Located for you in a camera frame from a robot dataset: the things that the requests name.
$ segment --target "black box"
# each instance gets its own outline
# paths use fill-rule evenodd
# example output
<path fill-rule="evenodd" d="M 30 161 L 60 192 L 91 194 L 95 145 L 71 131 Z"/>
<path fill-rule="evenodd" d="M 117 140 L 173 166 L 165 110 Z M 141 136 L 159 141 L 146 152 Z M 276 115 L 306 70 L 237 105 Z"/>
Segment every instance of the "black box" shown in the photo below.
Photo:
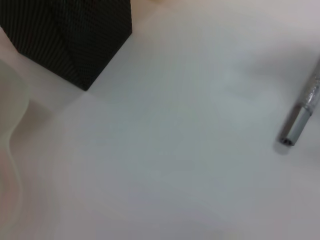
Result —
<path fill-rule="evenodd" d="M 132 33 L 130 0 L 0 0 L 19 53 L 88 90 Z"/>

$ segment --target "clear glass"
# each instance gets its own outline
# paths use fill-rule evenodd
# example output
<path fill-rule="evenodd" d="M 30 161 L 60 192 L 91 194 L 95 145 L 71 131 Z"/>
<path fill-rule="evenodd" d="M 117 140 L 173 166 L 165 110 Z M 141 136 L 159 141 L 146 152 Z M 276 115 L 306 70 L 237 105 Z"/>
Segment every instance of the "clear glass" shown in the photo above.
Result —
<path fill-rule="evenodd" d="M 22 185 L 10 152 L 11 135 L 29 103 L 27 85 L 0 60 L 0 239 L 16 222 L 22 203 Z"/>

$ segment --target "transparent plastic object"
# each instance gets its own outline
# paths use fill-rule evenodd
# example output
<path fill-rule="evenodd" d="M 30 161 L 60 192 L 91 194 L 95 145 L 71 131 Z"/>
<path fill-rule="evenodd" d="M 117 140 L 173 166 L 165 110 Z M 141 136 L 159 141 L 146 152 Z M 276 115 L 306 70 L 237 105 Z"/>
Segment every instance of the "transparent plastic object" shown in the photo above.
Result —
<path fill-rule="evenodd" d="M 312 114 L 320 99 L 320 61 L 315 67 L 304 90 L 302 91 L 298 104 Z"/>
<path fill-rule="evenodd" d="M 17 221 L 22 204 L 22 185 L 10 152 L 10 138 L 29 103 L 28 87 L 0 60 L 0 240 Z"/>

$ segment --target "white table surface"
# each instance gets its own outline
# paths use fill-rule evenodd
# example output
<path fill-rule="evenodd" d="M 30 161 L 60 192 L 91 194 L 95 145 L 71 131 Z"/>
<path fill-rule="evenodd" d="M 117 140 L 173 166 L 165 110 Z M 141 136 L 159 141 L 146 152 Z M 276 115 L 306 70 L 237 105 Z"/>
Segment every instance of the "white table surface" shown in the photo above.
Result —
<path fill-rule="evenodd" d="M 88 92 L 21 56 L 13 240 L 318 240 L 320 110 L 275 138 L 320 55 L 316 0 L 132 0 Z"/>

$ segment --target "black textured box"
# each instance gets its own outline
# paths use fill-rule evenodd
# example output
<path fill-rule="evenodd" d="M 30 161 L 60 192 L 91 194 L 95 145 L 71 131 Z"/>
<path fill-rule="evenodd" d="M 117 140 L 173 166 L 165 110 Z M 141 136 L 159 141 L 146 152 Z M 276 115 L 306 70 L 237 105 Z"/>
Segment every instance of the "black textured box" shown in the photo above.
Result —
<path fill-rule="evenodd" d="M 130 0 L 0 0 L 19 53 L 87 90 L 132 33 Z"/>

